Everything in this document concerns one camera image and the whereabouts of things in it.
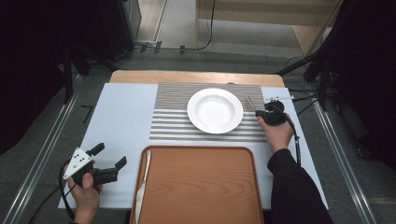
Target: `brown tray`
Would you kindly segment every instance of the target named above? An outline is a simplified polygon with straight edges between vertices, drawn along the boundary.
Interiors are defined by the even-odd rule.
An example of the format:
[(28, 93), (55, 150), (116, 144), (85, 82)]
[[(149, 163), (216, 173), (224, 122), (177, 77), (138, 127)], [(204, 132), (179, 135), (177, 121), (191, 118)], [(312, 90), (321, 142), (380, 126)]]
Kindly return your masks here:
[(264, 222), (253, 155), (247, 148), (147, 147), (135, 192), (142, 184), (148, 149), (151, 163), (139, 224)]

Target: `gray floor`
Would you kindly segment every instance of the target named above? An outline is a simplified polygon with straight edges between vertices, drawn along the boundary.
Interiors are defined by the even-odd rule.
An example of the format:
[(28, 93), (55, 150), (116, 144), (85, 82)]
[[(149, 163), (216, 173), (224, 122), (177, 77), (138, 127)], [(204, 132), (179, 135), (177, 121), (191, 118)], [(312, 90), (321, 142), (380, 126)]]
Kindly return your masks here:
[[(164, 29), (167, 24), (166, 14), (164, 24), (159, 38), (163, 41), (163, 47), (168, 43), (170, 48), (178, 48), (181, 43), (188, 46), (187, 42), (178, 40), (171, 45), (170, 40), (165, 38)], [(235, 52), (235, 46), (249, 43), (251, 46), (258, 45), (257, 42), (247, 41), (244, 37), (237, 41), (235, 45), (221, 45), (220, 43), (233, 43), (232, 40), (222, 42), (222, 39), (214, 38), (214, 45), (223, 46), (219, 50), (207, 51), (186, 51), (180, 54), (176, 50), (161, 49), (160, 52), (154, 53), (153, 49), (148, 49), (140, 53), (135, 51), (126, 55), (123, 59), (116, 62), (121, 69), (129, 70), (177, 70), (177, 71), (212, 71), (212, 72), (233, 72), (233, 73), (251, 73), (251, 74), (273, 74), (284, 68), (287, 64), (295, 62), (301, 56), (301, 52), (295, 54), (295, 39), (285, 31), (285, 43), (290, 45), (292, 51), (283, 51), (282, 48), (274, 44), (268, 50), (258, 49), (257, 52), (248, 48), (241, 48)], [(307, 84), (303, 81), (302, 74), (305, 68), (299, 68), (293, 71), (293, 74), (284, 76), (285, 85), (290, 89), (306, 90)], [(81, 143), (84, 133), (89, 125), (89, 120), (84, 122), (88, 116), (88, 108), (84, 105), (95, 106), (103, 88), (103, 85), (109, 81), (111, 72), (101, 64), (93, 64), (89, 76), (83, 77), (82, 86), (78, 93), (75, 105), (71, 110), (68, 120), (65, 122), (59, 138), (54, 144), (53, 151), (49, 155), (47, 164), (43, 167), (42, 175), (38, 176), (38, 182), (35, 190), (28, 195), (26, 205), (20, 209), (21, 216), (16, 217), (15, 223), (27, 223), (31, 215), (37, 209), (38, 205), (44, 198), (57, 186), (57, 176), (61, 164), (65, 161)], [(310, 83), (314, 88), (317, 82)], [(307, 92), (293, 92), (296, 98), (307, 96)], [(0, 175), (3, 177), (0, 182), (0, 219), (4, 220), (12, 203), (17, 197), (20, 187), (26, 176), (29, 175), (32, 165), (41, 148), (45, 145), (46, 138), (50, 133), (51, 127), (62, 109), (64, 91), (61, 90), (53, 97), (43, 113), (36, 119), (23, 139), (11, 150), (0, 156)], [(310, 100), (295, 103), (297, 111), (302, 110), (310, 103)], [(339, 137), (343, 151), (350, 162), (354, 173), (363, 189), (365, 196), (370, 202), (377, 223), (395, 223), (396, 214), (396, 172), (390, 170), (388, 166), (380, 161), (364, 161), (356, 151), (353, 138), (348, 131), (342, 117), (335, 112), (332, 102), (327, 101), (329, 111), (327, 114), (331, 118), (334, 130)], [(310, 148), (314, 164), (316, 165), (319, 179), (322, 183), (326, 199), (330, 206), (330, 214), (334, 223), (364, 223), (351, 197), (341, 168), (332, 152), (330, 142), (323, 126), (318, 118), (316, 109), (311, 106), (302, 115), (299, 116), (302, 124), (306, 141)], [(64, 210), (58, 209), (57, 205), (60, 199), (59, 194), (52, 196), (44, 205), (42, 211), (37, 217), (36, 223), (66, 223), (68, 220)], [(100, 210), (95, 223), (124, 223), (128, 218), (127, 211), (120, 210)]]

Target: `black sleeve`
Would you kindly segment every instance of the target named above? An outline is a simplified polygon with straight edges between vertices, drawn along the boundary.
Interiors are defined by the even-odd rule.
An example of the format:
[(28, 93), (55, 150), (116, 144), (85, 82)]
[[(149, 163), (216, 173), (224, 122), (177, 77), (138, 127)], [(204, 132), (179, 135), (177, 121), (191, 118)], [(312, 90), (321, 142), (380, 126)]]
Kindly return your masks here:
[(272, 221), (277, 223), (332, 223), (317, 186), (288, 149), (280, 149), (268, 161), (274, 175)]

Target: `white tabletop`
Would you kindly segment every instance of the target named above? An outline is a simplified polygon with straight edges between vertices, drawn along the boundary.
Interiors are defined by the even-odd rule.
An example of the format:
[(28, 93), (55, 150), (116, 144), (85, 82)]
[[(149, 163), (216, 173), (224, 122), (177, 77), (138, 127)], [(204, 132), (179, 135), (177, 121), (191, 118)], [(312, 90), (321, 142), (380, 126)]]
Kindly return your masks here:
[[(123, 156), (128, 162), (120, 170), (117, 182), (105, 184), (101, 192), (102, 208), (131, 209), (133, 206), (141, 152), (153, 144), (149, 141), (149, 135), (157, 88), (157, 84), (107, 83), (104, 86), (80, 147), (85, 151), (99, 143), (105, 144), (105, 149), (93, 157), (96, 160), (95, 168), (112, 168)], [(262, 88), (262, 95), (265, 98), (288, 97), (290, 93), (286, 88)], [(282, 100), (282, 103), (300, 136), (302, 166), (313, 178), (328, 207), (294, 105), (290, 99)], [(175, 142), (173, 145), (188, 144)], [(247, 147), (253, 152), (262, 208), (271, 209), (273, 175), (266, 167), (272, 156), (269, 146), (265, 143), (227, 143), (227, 146)], [(295, 158), (294, 141), (290, 142), (289, 149)], [(76, 207), (71, 195), (67, 196), (67, 200), (72, 208)], [(64, 208), (62, 200), (59, 207)]]

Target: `white plate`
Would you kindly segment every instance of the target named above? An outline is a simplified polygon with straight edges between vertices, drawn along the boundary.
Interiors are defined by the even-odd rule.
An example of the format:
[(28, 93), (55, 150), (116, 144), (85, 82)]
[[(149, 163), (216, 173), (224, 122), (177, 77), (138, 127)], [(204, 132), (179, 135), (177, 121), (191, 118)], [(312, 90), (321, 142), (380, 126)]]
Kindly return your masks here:
[(187, 113), (198, 129), (206, 133), (227, 133), (239, 125), (244, 108), (229, 91), (210, 88), (190, 98)]

